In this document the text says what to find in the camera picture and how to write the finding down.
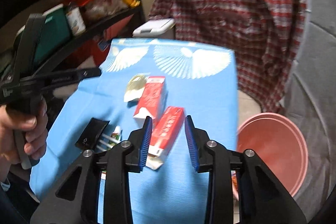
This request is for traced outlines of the long red toothpaste box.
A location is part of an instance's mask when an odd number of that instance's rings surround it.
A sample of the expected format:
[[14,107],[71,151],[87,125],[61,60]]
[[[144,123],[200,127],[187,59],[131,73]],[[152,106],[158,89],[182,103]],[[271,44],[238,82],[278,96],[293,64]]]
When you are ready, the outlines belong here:
[[159,169],[165,162],[185,120],[182,107],[169,106],[151,134],[146,166]]

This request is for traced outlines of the red milk carton with straw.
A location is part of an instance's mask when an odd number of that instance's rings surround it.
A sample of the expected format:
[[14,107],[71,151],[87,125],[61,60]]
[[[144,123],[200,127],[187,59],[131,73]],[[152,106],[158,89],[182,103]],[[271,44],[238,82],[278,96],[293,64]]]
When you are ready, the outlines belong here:
[[133,119],[142,127],[146,117],[152,118],[156,126],[165,111],[166,81],[164,76],[151,76],[147,79],[144,91],[137,104]]

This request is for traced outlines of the clear bag of white straws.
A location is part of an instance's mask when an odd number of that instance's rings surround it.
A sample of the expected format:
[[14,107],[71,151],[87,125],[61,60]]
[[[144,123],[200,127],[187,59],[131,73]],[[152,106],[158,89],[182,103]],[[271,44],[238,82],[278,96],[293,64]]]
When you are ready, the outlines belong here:
[[96,151],[97,152],[105,152],[113,147],[110,146],[108,143],[108,135],[107,134],[102,134],[100,139],[98,139],[97,144],[96,144]]

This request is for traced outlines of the beige wrapper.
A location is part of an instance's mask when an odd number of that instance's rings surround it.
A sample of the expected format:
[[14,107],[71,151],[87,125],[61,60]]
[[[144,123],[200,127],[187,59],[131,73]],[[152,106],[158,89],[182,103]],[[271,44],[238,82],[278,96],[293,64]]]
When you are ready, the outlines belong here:
[[126,91],[123,97],[124,102],[135,102],[141,98],[149,73],[139,73],[133,76],[127,83]]

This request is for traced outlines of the black foil packet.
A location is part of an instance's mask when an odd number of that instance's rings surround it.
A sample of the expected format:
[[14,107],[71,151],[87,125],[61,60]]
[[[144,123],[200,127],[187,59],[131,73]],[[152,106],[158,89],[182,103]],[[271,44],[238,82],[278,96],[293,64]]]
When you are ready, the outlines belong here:
[[87,124],[86,128],[75,143],[75,146],[82,151],[88,149],[94,150],[108,124],[109,121],[91,118],[90,122]]

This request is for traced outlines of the small green white tube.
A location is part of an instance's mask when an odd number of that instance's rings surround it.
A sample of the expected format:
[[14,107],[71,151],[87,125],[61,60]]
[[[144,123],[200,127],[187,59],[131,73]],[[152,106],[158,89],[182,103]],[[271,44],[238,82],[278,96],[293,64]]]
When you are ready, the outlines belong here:
[[122,129],[120,126],[116,126],[114,131],[108,135],[108,143],[111,147],[117,145],[121,141]]

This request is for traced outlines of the blue tablecloth with white wings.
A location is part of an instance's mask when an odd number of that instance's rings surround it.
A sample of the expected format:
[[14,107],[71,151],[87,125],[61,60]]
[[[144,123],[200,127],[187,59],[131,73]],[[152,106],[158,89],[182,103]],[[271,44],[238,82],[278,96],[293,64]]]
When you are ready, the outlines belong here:
[[[124,100],[132,77],[163,77],[163,109],[181,108],[195,127],[224,147],[236,148],[238,83],[232,50],[202,43],[158,39],[114,39],[101,76],[82,81],[66,100],[47,138],[47,151],[30,176],[42,199],[51,185],[80,155],[76,142],[92,118],[108,122],[122,139],[141,127],[136,103]],[[209,176],[197,173],[181,130],[163,165],[129,176],[135,223],[203,223]]]

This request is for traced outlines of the green storage box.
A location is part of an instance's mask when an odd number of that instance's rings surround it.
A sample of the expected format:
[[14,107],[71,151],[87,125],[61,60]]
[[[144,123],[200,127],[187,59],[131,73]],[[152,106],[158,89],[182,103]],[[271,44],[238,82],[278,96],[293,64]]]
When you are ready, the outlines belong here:
[[70,39],[64,5],[59,4],[43,13],[46,17],[42,36],[35,52],[34,64],[41,64],[49,59]]

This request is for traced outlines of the black metal shelf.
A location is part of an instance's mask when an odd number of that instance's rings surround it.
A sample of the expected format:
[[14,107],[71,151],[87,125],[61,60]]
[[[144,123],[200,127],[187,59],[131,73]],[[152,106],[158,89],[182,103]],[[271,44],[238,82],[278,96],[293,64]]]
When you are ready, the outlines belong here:
[[46,23],[32,71],[68,69],[88,57],[102,63],[114,38],[129,38],[145,21],[141,0],[1,0],[1,60],[11,67],[31,14]]

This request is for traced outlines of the white labelled jar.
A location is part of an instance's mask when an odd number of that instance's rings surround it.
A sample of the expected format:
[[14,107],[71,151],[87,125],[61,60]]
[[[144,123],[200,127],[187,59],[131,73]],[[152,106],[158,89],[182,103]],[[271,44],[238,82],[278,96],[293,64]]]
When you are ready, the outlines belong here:
[[86,31],[83,17],[80,13],[80,9],[77,6],[69,6],[66,13],[66,18],[69,27],[74,36],[79,36]]

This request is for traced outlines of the pink plastic basin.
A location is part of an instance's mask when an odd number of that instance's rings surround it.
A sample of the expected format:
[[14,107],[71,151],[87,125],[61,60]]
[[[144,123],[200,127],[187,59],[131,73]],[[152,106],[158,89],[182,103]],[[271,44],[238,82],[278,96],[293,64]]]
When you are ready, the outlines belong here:
[[308,169],[308,148],[303,134],[287,117],[260,113],[238,128],[237,151],[254,150],[291,196],[301,188]]

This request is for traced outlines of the white bin lid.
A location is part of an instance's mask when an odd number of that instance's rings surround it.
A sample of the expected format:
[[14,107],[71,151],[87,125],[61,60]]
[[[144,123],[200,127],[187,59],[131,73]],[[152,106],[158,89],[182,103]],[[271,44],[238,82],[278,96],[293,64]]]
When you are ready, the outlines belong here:
[[134,38],[175,39],[175,20],[149,20],[133,31]]

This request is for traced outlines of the grey padded cover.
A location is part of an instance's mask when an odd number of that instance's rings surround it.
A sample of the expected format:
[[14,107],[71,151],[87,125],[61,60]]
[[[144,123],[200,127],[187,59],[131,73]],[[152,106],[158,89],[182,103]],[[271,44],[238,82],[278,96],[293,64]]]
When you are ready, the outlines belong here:
[[294,198],[310,221],[335,186],[335,0],[307,0],[305,15],[282,102],[308,148],[306,177]]

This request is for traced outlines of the red plaid shirt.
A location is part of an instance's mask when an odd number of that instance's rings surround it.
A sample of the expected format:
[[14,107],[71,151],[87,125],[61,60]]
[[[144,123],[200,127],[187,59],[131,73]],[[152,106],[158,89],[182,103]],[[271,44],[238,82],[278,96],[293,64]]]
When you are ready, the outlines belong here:
[[178,40],[235,52],[238,86],[264,112],[280,110],[305,23],[306,0],[154,0],[150,19],[173,18]]

